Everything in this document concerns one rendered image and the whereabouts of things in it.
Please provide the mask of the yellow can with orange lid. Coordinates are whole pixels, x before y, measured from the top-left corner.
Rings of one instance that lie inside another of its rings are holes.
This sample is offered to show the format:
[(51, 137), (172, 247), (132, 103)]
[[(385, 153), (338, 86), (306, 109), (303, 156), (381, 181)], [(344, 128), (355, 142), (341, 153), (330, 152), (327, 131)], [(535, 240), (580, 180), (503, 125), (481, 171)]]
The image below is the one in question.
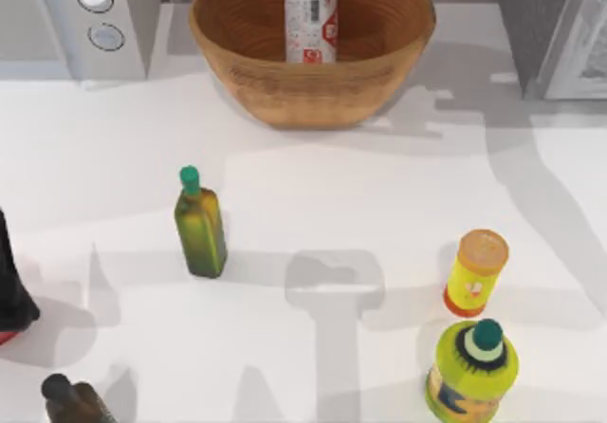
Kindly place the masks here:
[(459, 241), (443, 300), (451, 313), (473, 318), (483, 312), (509, 257), (506, 240), (489, 229), (467, 232)]

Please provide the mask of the brown bottle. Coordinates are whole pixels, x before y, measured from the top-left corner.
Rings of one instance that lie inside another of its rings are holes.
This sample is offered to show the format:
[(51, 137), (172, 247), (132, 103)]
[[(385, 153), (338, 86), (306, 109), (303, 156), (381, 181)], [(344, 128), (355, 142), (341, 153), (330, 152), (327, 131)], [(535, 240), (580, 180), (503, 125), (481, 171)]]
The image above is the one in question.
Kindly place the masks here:
[(50, 423), (119, 423), (88, 382), (72, 383), (63, 374), (51, 374), (41, 393)]

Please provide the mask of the red and white can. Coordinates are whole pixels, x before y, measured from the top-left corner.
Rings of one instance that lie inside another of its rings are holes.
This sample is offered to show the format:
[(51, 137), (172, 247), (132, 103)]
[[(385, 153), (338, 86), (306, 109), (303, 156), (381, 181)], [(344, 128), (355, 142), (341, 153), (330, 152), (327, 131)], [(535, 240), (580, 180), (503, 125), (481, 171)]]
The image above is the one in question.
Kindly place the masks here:
[(285, 0), (288, 63), (335, 63), (338, 35), (338, 0)]

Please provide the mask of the yellow-green bottle with green cap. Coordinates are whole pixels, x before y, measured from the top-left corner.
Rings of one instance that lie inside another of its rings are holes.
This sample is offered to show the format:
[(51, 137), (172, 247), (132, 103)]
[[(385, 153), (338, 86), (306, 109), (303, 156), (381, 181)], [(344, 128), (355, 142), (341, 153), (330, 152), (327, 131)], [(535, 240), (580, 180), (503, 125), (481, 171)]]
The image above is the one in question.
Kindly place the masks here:
[(455, 323), (436, 345), (426, 403), (442, 423), (489, 423), (518, 372), (517, 352), (498, 322)]

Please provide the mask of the pale microwave oven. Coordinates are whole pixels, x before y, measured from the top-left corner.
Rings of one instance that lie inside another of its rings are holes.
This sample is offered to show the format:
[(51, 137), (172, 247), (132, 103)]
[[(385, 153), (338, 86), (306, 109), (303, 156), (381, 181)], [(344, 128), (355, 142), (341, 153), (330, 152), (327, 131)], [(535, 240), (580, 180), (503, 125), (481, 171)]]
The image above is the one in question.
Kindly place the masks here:
[[(146, 78), (162, 0), (115, 0), (103, 14), (77, 0), (0, 0), (0, 80), (139, 81)], [(95, 48), (90, 27), (125, 37), (115, 52)]]

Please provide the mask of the wooden basket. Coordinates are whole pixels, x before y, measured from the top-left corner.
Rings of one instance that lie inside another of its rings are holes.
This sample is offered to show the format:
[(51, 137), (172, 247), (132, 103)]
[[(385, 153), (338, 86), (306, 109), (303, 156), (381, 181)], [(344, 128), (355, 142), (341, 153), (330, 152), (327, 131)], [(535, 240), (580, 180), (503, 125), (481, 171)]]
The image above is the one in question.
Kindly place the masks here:
[(218, 81), (278, 129), (341, 129), (372, 117), (432, 37), (432, 0), (338, 0), (334, 64), (285, 59), (285, 0), (193, 0), (189, 24)]

